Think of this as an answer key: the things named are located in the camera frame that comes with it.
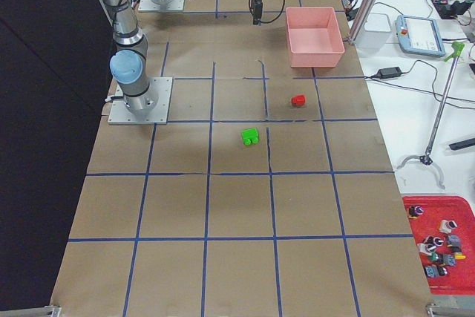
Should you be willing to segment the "teach pendant tablet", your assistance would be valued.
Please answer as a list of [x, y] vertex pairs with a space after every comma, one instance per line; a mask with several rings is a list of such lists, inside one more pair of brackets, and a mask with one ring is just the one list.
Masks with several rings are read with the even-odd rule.
[[395, 20], [396, 37], [404, 53], [443, 57], [445, 47], [435, 19], [399, 15]]

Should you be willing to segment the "green toy block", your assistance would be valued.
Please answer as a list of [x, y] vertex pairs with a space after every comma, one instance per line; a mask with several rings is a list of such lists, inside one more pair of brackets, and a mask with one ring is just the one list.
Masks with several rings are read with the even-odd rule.
[[242, 130], [241, 139], [245, 146], [250, 146], [259, 143], [260, 135], [256, 128], [248, 128]]

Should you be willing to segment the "reacher grabber tool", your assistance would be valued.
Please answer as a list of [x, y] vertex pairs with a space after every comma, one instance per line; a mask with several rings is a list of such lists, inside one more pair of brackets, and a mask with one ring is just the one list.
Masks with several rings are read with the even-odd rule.
[[445, 62], [448, 61], [449, 59], [452, 60], [451, 68], [450, 68], [448, 78], [447, 78], [446, 83], [445, 83], [444, 91], [442, 92], [442, 98], [440, 99], [440, 102], [439, 102], [439, 107], [438, 107], [437, 112], [436, 112], [436, 116], [435, 116], [435, 119], [434, 119], [434, 122], [433, 122], [433, 127], [431, 129], [430, 137], [429, 137], [428, 143], [426, 145], [425, 152], [424, 152], [424, 154], [421, 154], [421, 155], [414, 154], [414, 155], [406, 156], [400, 162], [400, 164], [398, 164], [397, 167], [396, 167], [397, 170], [402, 169], [411, 160], [416, 160], [416, 161], [418, 161], [419, 163], [421, 163], [422, 165], [425, 165], [425, 166], [433, 166], [436, 170], [437, 186], [442, 190], [445, 190], [444, 173], [443, 173], [443, 170], [441, 169], [441, 167], [438, 164], [434, 163], [433, 159], [431, 158], [431, 154], [432, 154], [433, 146], [434, 146], [434, 143], [435, 143], [435, 140], [436, 140], [436, 135], [437, 135], [437, 132], [439, 130], [439, 124], [440, 124], [441, 119], [442, 119], [442, 114], [443, 114], [443, 111], [445, 109], [445, 104], [446, 104], [447, 99], [448, 99], [448, 94], [449, 94], [449, 91], [451, 89], [451, 85], [452, 85], [452, 82], [453, 82], [454, 73], [455, 73], [456, 67], [458, 65], [459, 58], [462, 54], [462, 51], [465, 48], [465, 45], [462, 42], [453, 42], [451, 47], [453, 49], [453, 53], [445, 58]]

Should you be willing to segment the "white translucent container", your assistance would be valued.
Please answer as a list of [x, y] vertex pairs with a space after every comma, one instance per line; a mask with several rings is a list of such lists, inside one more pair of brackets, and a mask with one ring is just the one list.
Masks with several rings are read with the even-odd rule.
[[370, 13], [356, 40], [360, 48], [376, 49], [386, 43], [391, 34], [390, 20], [385, 13]]

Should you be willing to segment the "black power adapter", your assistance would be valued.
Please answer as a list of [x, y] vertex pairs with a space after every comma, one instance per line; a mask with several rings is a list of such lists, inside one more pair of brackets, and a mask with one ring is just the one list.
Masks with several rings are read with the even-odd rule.
[[380, 68], [376, 73], [376, 77], [379, 79], [391, 79], [400, 77], [402, 74], [403, 72], [400, 67]]

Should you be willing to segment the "red toy block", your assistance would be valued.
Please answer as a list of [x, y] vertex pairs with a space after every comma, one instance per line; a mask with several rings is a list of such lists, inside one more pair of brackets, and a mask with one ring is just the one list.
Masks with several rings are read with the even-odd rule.
[[300, 108], [306, 104], [306, 97], [303, 94], [295, 95], [291, 98], [293, 107]]

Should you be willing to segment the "pink plastic box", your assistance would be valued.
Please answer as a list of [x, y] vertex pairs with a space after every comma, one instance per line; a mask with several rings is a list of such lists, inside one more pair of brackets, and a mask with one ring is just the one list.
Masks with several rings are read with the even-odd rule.
[[288, 7], [286, 39], [292, 68], [334, 68], [345, 52], [332, 7]]

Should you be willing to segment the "red plastic tray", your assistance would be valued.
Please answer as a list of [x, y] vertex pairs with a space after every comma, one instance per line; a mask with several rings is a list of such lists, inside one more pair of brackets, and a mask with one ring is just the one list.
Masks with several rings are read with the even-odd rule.
[[430, 291], [474, 294], [474, 214], [459, 196], [403, 197]]

